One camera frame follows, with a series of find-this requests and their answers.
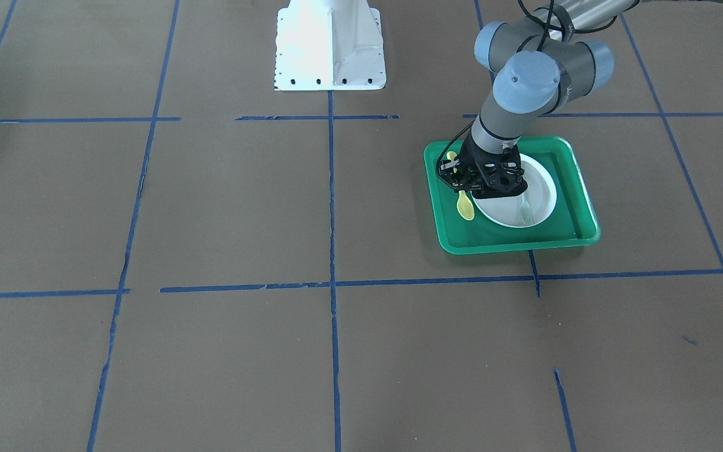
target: white plate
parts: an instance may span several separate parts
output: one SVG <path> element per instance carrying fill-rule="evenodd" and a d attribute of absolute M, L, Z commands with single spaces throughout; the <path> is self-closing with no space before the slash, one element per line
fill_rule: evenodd
<path fill-rule="evenodd" d="M 540 224 L 551 216 L 554 206 L 557 205 L 557 188 L 547 169 L 524 154 L 520 155 L 520 166 L 524 170 L 523 178 L 528 183 L 524 194 L 490 200 L 477 200 L 471 196 L 473 203 L 488 220 L 508 228 L 528 228 Z M 520 204 L 524 198 L 528 201 L 528 206 L 521 212 Z"/>

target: white bracket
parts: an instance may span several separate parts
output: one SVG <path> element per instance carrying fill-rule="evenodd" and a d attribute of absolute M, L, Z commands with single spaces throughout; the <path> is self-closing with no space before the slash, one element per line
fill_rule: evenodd
<path fill-rule="evenodd" d="M 381 14 L 367 0 L 290 0 L 278 11 L 275 89 L 382 89 Z"/>

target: plastic tray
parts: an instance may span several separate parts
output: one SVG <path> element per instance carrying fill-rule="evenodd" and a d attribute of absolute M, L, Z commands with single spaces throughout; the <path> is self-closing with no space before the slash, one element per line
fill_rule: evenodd
<path fill-rule="evenodd" d="M 424 160 L 437 225 L 439 244 L 450 254 L 487 254 L 487 252 L 527 249 L 565 248 L 594 244 L 601 238 L 599 220 L 587 194 L 574 150 L 562 137 L 523 137 L 520 152 L 537 160 L 554 179 L 557 206 L 546 221 L 531 228 L 507 228 L 488 220 L 478 208 L 476 217 L 467 221 L 456 211 L 459 198 L 434 172 L 439 154 L 448 141 L 434 141 L 426 147 Z M 459 152 L 462 140 L 449 148 Z"/>

